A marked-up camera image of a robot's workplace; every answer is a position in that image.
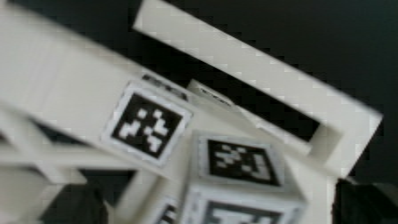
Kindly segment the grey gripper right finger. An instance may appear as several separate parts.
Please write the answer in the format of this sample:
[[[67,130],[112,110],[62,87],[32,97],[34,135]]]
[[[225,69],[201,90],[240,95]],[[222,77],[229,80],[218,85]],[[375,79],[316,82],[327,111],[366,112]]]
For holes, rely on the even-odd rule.
[[[337,182],[334,224],[398,224],[398,187],[392,184]]]

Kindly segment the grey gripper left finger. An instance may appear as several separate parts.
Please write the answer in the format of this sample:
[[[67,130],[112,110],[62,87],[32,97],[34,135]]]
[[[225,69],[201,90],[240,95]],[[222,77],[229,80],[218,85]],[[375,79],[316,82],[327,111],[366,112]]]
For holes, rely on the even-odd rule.
[[[42,224],[108,224],[103,197],[89,185],[67,185],[39,216]]]

